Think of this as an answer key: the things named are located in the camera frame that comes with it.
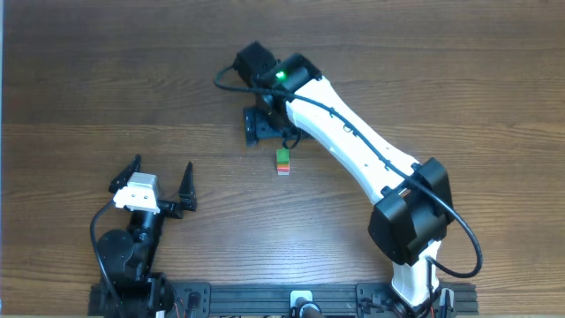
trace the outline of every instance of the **wooden table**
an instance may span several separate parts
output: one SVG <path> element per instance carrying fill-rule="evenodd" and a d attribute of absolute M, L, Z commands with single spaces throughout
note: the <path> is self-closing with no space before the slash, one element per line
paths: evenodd
<path fill-rule="evenodd" d="M 557 1 L 31 1 L 5 7 L 4 314 L 85 314 L 88 236 L 109 181 L 143 156 L 174 199 L 155 268 L 213 284 L 387 282 L 373 207 L 317 142 L 245 146 L 250 95 L 212 85 L 247 43 L 299 51 L 369 125 L 447 167 L 485 253 L 482 314 L 565 314 L 565 4 Z M 227 78 L 242 84 L 236 76 Z M 124 228 L 103 216 L 98 233 Z M 439 255 L 470 269 L 456 225 Z M 441 276 L 450 281 L 454 278 Z"/>

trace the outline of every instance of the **green block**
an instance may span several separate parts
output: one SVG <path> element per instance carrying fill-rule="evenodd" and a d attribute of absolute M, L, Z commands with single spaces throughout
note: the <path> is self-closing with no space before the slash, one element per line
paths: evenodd
<path fill-rule="evenodd" d="M 288 149 L 277 149 L 276 163 L 290 163 L 290 151 Z"/>

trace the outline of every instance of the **wooden surface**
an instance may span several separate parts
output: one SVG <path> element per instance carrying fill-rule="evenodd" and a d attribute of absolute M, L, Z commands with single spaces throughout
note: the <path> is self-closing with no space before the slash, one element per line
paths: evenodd
<path fill-rule="evenodd" d="M 170 278 L 389 281 L 366 232 L 372 206 L 325 149 L 301 143 L 277 177 L 279 140 L 245 147 L 253 98 L 212 78 L 253 40 L 310 57 L 387 140 L 447 166 L 485 253 L 471 279 L 482 314 L 565 314 L 564 2 L 5 5 L 4 314 L 86 313 L 100 278 L 88 225 L 138 153 L 169 198 L 194 163 L 199 210 L 167 221 L 156 258 Z M 128 217 L 109 212 L 98 234 Z M 471 268 L 456 225 L 439 259 Z"/>

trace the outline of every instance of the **small robot arm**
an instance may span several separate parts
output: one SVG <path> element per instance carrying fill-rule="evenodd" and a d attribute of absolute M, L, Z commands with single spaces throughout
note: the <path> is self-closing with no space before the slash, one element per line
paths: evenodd
<path fill-rule="evenodd" d="M 221 83 L 222 75 L 231 69 L 248 87 Z M 435 258 L 447 226 L 457 217 L 466 231 L 468 228 L 455 211 L 446 210 L 453 211 L 453 203 L 448 173 L 441 163 L 431 158 L 420 164 L 389 144 L 343 102 L 321 71 L 299 54 L 276 60 L 254 42 L 218 74 L 215 84 L 256 94 L 256 106 L 244 111 L 248 145 L 281 137 L 287 147 L 287 140 L 296 139 L 296 146 L 300 139 L 314 138 L 353 175 L 374 205 L 369 234 L 393 262 L 391 285 L 403 304 L 398 314 L 427 314 L 439 294 L 433 264 L 442 266 Z M 480 270 L 482 255 L 472 231 L 467 233 L 478 256 L 478 265 L 471 272 L 474 276 Z"/>

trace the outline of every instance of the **white plastic part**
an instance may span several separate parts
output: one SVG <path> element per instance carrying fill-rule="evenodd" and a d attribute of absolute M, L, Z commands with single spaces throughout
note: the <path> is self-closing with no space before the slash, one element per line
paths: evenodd
<path fill-rule="evenodd" d="M 127 207 L 131 211 L 142 210 L 159 213 L 157 198 L 159 197 L 159 186 L 157 176 L 133 172 L 127 181 L 127 186 L 119 189 L 114 195 L 116 208 Z"/>
<path fill-rule="evenodd" d="M 347 107 L 326 78 L 310 80 L 295 94 L 333 107 L 354 124 L 398 169 L 407 175 L 414 172 L 411 165 L 418 161 L 394 148 Z M 385 169 L 384 163 L 359 137 L 348 132 L 339 118 L 330 116 L 326 110 L 316 105 L 298 99 L 287 102 L 286 110 L 292 124 L 311 134 L 353 175 L 372 204 L 382 199 L 380 190 L 383 187 L 394 189 L 403 182 L 402 177 Z"/>
<path fill-rule="evenodd" d="M 440 249 L 440 241 L 433 242 L 418 256 L 418 261 L 409 266 L 392 263 L 394 275 L 392 277 L 392 288 L 412 307 L 418 306 L 430 297 L 427 288 L 427 261 L 426 256 L 435 258 Z M 432 290 L 435 291 L 440 285 L 438 277 L 435 276 L 435 266 L 432 266 Z"/>

